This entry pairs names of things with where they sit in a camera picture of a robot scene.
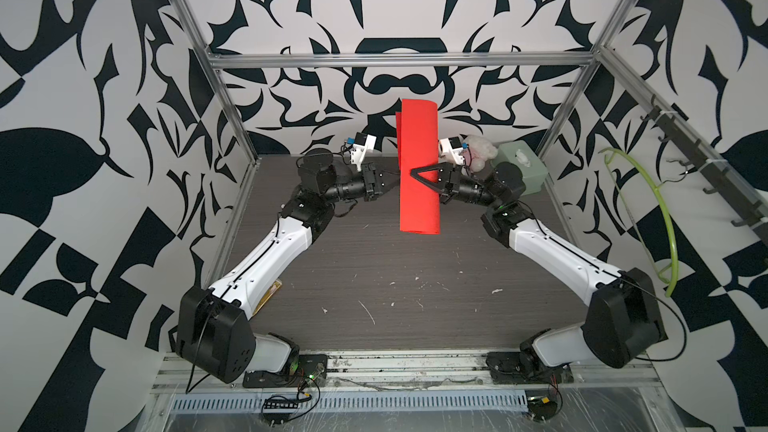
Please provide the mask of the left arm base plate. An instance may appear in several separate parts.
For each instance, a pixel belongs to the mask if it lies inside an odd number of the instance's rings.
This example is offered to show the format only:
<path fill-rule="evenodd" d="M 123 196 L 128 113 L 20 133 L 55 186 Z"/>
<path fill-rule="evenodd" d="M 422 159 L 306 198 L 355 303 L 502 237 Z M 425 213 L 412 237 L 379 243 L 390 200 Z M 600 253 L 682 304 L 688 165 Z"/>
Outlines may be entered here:
<path fill-rule="evenodd" d="M 327 378 L 328 361 L 327 354 L 300 354 L 283 371 L 246 372 L 243 387 L 246 389 L 296 388 L 305 382 L 315 382 L 322 386 Z"/>

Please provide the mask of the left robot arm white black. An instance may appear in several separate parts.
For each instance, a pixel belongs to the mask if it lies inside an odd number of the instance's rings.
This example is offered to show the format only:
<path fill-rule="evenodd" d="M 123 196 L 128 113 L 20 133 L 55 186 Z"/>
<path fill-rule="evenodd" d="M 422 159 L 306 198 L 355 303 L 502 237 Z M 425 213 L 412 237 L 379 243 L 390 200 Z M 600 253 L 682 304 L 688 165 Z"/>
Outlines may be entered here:
<path fill-rule="evenodd" d="M 327 149 L 311 150 L 296 165 L 300 182 L 264 239 L 229 273 L 181 298 L 174 351 L 223 383 L 251 372 L 290 372 L 298 346 L 250 326 L 261 300 L 326 230 L 338 203 L 375 201 L 399 184 L 396 171 L 360 159 L 345 163 Z"/>

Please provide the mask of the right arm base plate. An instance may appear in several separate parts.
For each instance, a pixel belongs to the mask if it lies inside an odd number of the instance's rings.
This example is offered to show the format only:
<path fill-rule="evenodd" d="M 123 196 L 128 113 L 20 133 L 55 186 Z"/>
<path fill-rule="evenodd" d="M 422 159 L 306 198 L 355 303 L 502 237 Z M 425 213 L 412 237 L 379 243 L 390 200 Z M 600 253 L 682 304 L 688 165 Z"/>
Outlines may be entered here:
<path fill-rule="evenodd" d="M 568 365 L 548 367 L 532 352 L 489 352 L 485 364 L 494 384 L 551 384 L 572 383 Z"/>

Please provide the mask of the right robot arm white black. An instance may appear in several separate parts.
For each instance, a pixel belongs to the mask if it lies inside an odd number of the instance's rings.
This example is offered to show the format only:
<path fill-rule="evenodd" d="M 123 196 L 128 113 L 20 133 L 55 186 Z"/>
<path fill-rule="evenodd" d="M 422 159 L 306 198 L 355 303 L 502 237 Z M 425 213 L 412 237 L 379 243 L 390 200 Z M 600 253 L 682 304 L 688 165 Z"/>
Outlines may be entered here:
<path fill-rule="evenodd" d="M 663 303 L 650 276 L 610 265 L 545 227 L 520 200 L 526 186 L 519 167 L 502 163 L 478 180 L 464 175 L 459 165 L 441 162 L 415 168 L 410 176 L 444 203 L 457 199 L 484 207 L 481 220 L 491 238 L 536 262 L 586 305 L 583 322 L 521 343 L 511 374 L 533 378 L 589 359 L 622 368 L 666 339 Z"/>

